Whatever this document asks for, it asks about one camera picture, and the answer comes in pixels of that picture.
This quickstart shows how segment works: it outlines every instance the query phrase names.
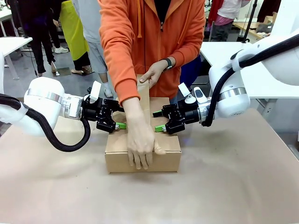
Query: silver ring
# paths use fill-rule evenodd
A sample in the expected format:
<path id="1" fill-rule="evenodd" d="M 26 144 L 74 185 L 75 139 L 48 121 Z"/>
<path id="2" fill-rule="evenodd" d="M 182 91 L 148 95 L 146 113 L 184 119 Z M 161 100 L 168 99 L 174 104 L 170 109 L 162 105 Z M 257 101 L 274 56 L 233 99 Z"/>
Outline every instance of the silver ring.
<path id="1" fill-rule="evenodd" d="M 36 96 L 36 97 L 42 97 L 42 98 L 50 99 L 50 100 L 56 101 L 60 104 L 62 102 L 62 97 L 55 94 L 55 93 L 53 93 L 53 92 L 28 89 L 27 95 L 28 96 Z"/>
<path id="2" fill-rule="evenodd" d="M 223 99 L 227 99 L 229 97 L 242 95 L 242 94 L 247 94 L 246 89 L 244 87 L 228 90 L 220 94 L 218 102 Z"/>

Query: white table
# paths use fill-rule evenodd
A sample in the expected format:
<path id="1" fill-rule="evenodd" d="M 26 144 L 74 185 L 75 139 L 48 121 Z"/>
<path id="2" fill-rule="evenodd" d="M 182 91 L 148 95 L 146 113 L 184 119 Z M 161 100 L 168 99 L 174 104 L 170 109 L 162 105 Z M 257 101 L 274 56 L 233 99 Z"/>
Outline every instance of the white table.
<path id="1" fill-rule="evenodd" d="M 3 27 L 3 24 L 2 22 L 3 21 L 6 21 L 6 20 L 11 20 L 11 23 L 12 23 L 12 26 L 14 28 L 14 33 L 15 33 L 15 36 L 19 36 L 18 34 L 18 31 L 17 29 L 15 28 L 14 26 L 14 21 L 13 21 L 13 17 L 12 17 L 12 14 L 11 14 L 11 10 L 8 9 L 7 7 L 4 7 L 1 11 L 0 11 L 0 25 L 1 25 L 1 29 L 2 29 L 2 32 L 3 32 L 3 35 L 6 36 L 6 32 L 5 32 L 5 29 Z"/>
<path id="2" fill-rule="evenodd" d="M 226 62 L 234 53 L 248 46 L 250 43 L 203 42 L 200 51 L 213 66 Z M 244 68 L 241 70 L 241 75 L 248 96 L 257 99 L 264 107 L 262 115 L 265 118 L 273 109 L 277 99 L 299 98 L 299 86 L 287 85 L 276 80 L 262 63 Z"/>
<path id="3" fill-rule="evenodd" d="M 0 38 L 0 51 L 2 51 L 5 60 L 9 66 L 10 72 L 13 76 L 13 79 L 19 79 L 17 72 L 15 71 L 14 65 L 10 59 L 9 54 L 14 52 L 15 50 L 21 48 L 25 44 L 32 41 L 32 38 L 24 38 L 24 37 L 2 37 Z"/>

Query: beige table surface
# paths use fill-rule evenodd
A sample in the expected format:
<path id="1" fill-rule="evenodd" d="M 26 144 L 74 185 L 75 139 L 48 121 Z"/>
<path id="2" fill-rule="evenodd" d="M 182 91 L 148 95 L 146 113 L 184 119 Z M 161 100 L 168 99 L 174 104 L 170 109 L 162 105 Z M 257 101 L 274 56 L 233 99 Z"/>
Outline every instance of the beige table surface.
<path id="1" fill-rule="evenodd" d="M 258 24 L 259 24 L 259 22 L 252 22 L 250 28 L 257 28 Z M 247 29 L 248 22 L 233 22 L 233 25 L 240 29 L 243 29 L 245 31 Z M 253 36 L 258 38 L 259 40 L 264 38 L 262 35 L 257 34 L 255 30 L 250 29 L 249 33 L 251 33 Z"/>
<path id="2" fill-rule="evenodd" d="M 64 143 L 82 125 L 60 118 Z M 62 153 L 11 127 L 0 138 L 0 222 L 11 224 L 290 224 L 299 162 L 255 110 L 179 135 L 178 173 L 107 174 L 107 134 Z"/>

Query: black shirt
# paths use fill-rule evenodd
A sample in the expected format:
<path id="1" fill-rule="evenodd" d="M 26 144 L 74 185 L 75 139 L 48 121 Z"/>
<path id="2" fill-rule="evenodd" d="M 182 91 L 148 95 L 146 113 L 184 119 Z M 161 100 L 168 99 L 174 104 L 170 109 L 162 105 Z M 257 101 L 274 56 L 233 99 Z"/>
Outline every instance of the black shirt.
<path id="1" fill-rule="evenodd" d="M 16 27 L 21 27 L 17 10 L 19 10 L 23 25 L 30 23 L 36 17 L 46 15 L 50 9 L 48 0 L 19 0 L 17 5 L 16 0 L 8 0 L 12 17 Z"/>
<path id="2" fill-rule="evenodd" d="M 58 21 L 61 11 L 61 4 L 67 0 L 52 0 L 51 1 L 51 8 L 53 9 L 53 19 Z"/>
<path id="3" fill-rule="evenodd" d="M 155 0 L 155 6 L 161 25 L 165 22 L 171 0 Z"/>

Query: yellow apron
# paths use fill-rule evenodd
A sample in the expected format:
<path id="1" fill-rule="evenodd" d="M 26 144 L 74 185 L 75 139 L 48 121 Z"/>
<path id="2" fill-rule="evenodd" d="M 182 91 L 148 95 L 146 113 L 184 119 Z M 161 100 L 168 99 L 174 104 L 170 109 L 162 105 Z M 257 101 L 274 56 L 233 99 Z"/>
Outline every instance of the yellow apron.
<path id="1" fill-rule="evenodd" d="M 59 19 L 71 57 L 76 61 L 88 51 L 88 44 L 83 36 L 81 20 L 71 0 L 62 2 Z"/>

